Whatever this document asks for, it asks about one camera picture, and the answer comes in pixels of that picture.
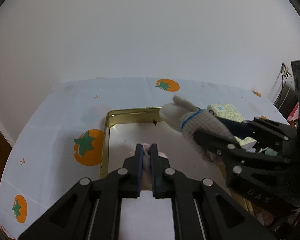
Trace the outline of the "yellow dotted tissue pack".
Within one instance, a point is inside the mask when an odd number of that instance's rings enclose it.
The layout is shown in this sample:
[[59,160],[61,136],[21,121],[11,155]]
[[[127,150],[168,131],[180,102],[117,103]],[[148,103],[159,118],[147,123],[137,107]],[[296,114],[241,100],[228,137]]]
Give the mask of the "yellow dotted tissue pack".
[[[212,104],[207,106],[207,110],[216,117],[228,119],[235,122],[244,121],[242,114],[239,113],[236,107],[231,104],[226,104],[226,105]],[[254,148],[254,145],[256,144],[255,139],[251,137],[246,137],[244,139],[235,137],[235,139],[240,144],[241,148],[247,150],[250,153],[256,152],[256,149]]]

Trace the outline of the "tomato print tablecloth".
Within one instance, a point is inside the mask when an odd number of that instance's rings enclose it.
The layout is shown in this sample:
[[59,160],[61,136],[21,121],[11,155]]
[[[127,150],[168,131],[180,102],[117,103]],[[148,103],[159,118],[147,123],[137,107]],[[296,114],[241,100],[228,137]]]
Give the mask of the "tomato print tablecloth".
[[175,95],[201,109],[234,105],[245,120],[286,122],[256,90],[157,77],[64,83],[39,106],[10,153],[0,183],[2,231],[18,238],[81,178],[99,178],[109,111],[160,107]]

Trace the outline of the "gold metal tin box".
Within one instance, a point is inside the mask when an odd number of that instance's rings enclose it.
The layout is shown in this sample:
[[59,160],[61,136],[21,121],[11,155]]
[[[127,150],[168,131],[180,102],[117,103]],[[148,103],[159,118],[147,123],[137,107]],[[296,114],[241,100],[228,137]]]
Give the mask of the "gold metal tin box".
[[104,143],[100,177],[123,165],[124,159],[137,144],[156,144],[158,151],[168,156],[170,165],[187,177],[201,180],[209,177],[229,193],[251,215],[251,202],[229,190],[223,164],[211,165],[184,139],[160,119],[159,108],[112,110],[107,113],[104,126]]

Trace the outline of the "pink scrunched cloth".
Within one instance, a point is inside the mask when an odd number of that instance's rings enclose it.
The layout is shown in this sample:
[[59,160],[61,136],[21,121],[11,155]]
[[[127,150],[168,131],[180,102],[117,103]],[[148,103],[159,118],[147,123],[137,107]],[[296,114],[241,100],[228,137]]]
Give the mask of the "pink scrunched cloth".
[[150,144],[142,143],[142,169],[138,168],[138,184],[140,191],[152,191]]

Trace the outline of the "white knit glove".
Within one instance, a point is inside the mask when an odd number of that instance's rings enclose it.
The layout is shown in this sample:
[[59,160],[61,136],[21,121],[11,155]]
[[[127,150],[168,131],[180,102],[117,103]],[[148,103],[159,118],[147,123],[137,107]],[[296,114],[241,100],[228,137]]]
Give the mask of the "white knit glove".
[[194,132],[203,129],[227,139],[234,139],[228,128],[208,111],[199,109],[182,96],[175,95],[171,103],[163,105],[160,118],[171,128],[180,132],[185,140],[211,165],[222,163],[221,157],[210,152],[205,145],[200,146],[194,140]]

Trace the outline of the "wall power outlet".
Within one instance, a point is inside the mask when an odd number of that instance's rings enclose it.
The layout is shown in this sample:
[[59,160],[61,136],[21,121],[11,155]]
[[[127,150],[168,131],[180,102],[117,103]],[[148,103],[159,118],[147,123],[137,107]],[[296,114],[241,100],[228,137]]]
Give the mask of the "wall power outlet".
[[289,67],[284,63],[282,63],[282,65],[281,65],[281,73],[282,73],[283,76],[290,75]]

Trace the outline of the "light blue plush keychain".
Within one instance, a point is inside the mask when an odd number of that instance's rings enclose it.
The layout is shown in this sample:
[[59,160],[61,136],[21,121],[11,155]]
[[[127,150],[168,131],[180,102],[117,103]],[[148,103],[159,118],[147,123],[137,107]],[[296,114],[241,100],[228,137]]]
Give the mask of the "light blue plush keychain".
[[264,153],[265,153],[265,155],[269,155],[269,156],[273,156],[273,157],[277,156],[277,151],[275,151],[271,148],[266,148]]

